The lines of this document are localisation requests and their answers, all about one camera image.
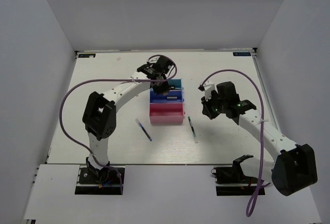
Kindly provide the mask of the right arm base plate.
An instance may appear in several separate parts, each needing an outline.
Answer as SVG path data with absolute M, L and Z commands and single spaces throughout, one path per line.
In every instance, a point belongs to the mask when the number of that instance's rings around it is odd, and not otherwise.
M 257 186 L 257 178 L 237 177 L 232 167 L 214 167 L 211 174 L 215 178 L 217 196 L 252 196 Z

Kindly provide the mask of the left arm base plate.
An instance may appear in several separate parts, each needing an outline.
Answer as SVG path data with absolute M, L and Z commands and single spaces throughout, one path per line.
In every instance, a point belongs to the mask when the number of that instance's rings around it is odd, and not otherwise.
M 79 169 L 75 186 L 75 195 L 122 195 L 121 184 L 124 186 L 125 167 L 117 167 L 121 180 L 115 170 L 102 169 L 97 176 L 87 167 Z

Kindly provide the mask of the blue ink pen refill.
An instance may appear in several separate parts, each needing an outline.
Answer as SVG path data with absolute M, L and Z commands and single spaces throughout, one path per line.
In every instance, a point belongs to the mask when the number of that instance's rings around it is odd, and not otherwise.
M 144 134 L 146 135 L 146 137 L 148 138 L 148 140 L 149 141 L 152 141 L 151 136 L 148 134 L 148 132 L 146 131 L 146 129 L 144 128 L 144 126 L 142 125 L 142 123 L 138 119 L 135 119 L 135 121 L 138 124 L 138 126 L 142 129 L 142 131 L 144 132 Z

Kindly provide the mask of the white eraser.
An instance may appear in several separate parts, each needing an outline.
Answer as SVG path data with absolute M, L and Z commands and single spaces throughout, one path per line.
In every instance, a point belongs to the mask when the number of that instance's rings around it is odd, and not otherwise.
M 167 100 L 177 100 L 177 96 L 168 96 Z

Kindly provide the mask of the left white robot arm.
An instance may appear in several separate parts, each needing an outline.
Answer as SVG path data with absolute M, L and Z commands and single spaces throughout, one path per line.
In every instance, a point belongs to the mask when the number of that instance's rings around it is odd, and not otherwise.
M 104 182 L 109 176 L 108 141 L 117 126 L 117 112 L 144 91 L 153 89 L 157 94 L 164 94 L 170 89 L 166 74 L 175 64 L 164 55 L 156 58 L 137 68 L 118 86 L 101 94 L 93 92 L 88 98 L 82 117 L 91 150 L 86 165 L 97 182 Z

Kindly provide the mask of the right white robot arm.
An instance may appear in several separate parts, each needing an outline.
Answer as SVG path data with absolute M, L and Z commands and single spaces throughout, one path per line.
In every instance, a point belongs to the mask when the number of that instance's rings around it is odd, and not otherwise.
M 233 160 L 234 180 L 245 182 L 250 177 L 262 176 L 262 180 L 272 183 L 284 196 L 317 183 L 313 148 L 308 144 L 299 145 L 275 129 L 261 117 L 252 102 L 240 99 L 232 82 L 206 81 L 199 89 L 204 92 L 201 99 L 204 115 L 209 119 L 226 115 L 260 142 L 273 159 L 262 161 L 248 154 Z

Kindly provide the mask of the green ink pen refill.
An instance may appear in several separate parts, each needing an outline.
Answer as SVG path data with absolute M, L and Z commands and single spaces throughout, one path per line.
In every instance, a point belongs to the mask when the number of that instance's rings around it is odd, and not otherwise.
M 196 133 L 195 133 L 195 129 L 194 129 L 191 117 L 189 117 L 189 116 L 188 116 L 188 122 L 189 122 L 189 125 L 190 125 L 190 128 L 191 128 L 191 131 L 192 131 L 194 142 L 197 144 L 198 143 L 197 136 L 196 136 Z

